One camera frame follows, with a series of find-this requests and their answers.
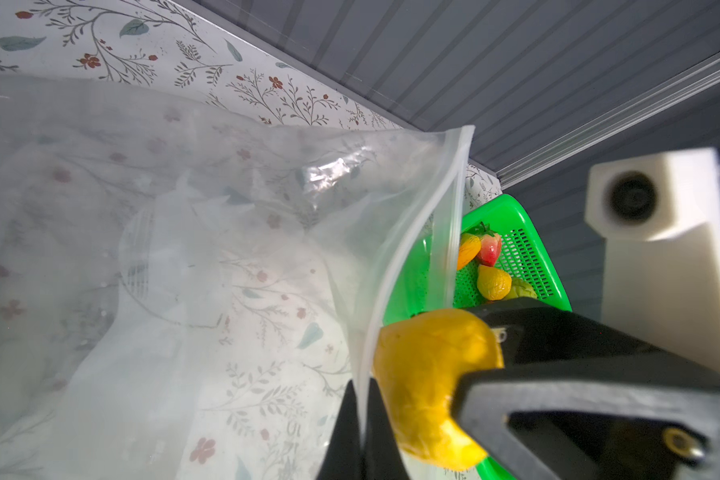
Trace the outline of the yellow green toy pear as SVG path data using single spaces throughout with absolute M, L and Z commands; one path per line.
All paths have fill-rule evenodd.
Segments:
M 512 277 L 510 289 L 507 295 L 504 297 L 504 300 L 512 300 L 517 298 L 537 299 L 538 295 L 529 282 L 521 278 Z

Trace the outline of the clear zip top bag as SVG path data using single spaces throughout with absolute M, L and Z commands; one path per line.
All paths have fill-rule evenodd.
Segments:
M 315 478 L 453 297 L 472 136 L 0 75 L 0 479 Z

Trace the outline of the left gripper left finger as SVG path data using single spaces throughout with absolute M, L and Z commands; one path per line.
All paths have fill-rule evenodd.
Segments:
M 363 479 L 363 453 L 353 381 L 346 386 L 317 480 Z

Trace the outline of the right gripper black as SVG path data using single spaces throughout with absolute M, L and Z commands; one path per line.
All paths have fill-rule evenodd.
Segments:
M 505 368 L 452 413 L 515 478 L 720 479 L 720 373 L 531 298 L 467 311 L 508 333 Z

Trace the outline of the yellow toy lemon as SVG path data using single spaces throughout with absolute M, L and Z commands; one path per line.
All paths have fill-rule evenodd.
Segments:
M 509 294 L 512 287 L 512 277 L 501 269 L 480 265 L 478 267 L 476 286 L 479 293 L 486 300 L 499 301 Z

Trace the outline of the yellow toy fruit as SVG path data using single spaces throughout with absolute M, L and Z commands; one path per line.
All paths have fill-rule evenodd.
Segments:
M 484 460 L 488 453 L 459 427 L 451 406 L 462 376 L 503 367 L 496 335 L 465 310 L 434 310 L 383 327 L 372 373 L 398 447 L 454 471 Z

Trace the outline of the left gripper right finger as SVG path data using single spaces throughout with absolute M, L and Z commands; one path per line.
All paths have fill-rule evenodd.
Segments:
M 364 478 L 409 480 L 379 393 L 370 393 L 364 441 Z

